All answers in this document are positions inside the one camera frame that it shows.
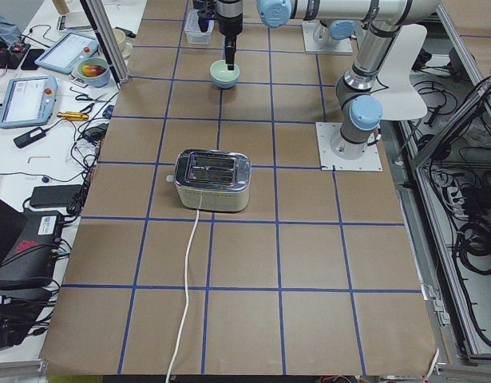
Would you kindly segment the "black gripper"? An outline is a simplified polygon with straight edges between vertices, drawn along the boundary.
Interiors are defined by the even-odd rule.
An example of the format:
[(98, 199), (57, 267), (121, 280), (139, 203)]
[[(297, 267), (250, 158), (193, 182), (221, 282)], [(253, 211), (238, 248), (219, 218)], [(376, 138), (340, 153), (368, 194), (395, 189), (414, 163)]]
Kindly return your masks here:
[(243, 30), (243, 14), (226, 17), (216, 14), (219, 32), (224, 36), (224, 60), (229, 71), (235, 69), (236, 40)]

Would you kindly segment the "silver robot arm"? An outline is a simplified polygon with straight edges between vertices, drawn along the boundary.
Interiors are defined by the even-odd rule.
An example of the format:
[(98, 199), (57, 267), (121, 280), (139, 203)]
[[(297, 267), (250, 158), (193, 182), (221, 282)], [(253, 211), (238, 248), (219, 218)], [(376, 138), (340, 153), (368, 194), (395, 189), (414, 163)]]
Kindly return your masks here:
[(291, 19), (304, 21), (350, 19), (368, 25), (362, 49), (349, 76), (368, 82), (381, 69), (401, 26), (413, 24), (434, 12), (434, 1), (258, 1), (265, 26), (278, 28)]
[(330, 12), (367, 24), (366, 34), (350, 70), (339, 78), (336, 96), (343, 112), (339, 132), (331, 138), (331, 150), (344, 160), (357, 160), (367, 149), (371, 133), (382, 119), (382, 105), (370, 95), (385, 63), (391, 71), (387, 82), (394, 87), (408, 84), (415, 59), (426, 38), (418, 23), (430, 16), (438, 1), (345, 1)]

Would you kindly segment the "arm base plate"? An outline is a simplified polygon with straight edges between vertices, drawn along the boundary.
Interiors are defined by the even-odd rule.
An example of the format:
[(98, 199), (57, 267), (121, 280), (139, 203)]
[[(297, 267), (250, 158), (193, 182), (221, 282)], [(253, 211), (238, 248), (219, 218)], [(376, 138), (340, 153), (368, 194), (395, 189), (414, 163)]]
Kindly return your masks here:
[(354, 21), (304, 22), (302, 27), (306, 53), (345, 56), (350, 56), (353, 53), (350, 37), (354, 32)]
[(352, 144), (341, 136), (341, 126), (341, 123), (315, 123), (320, 168), (324, 171), (381, 172), (374, 134), (371, 133), (365, 143)]

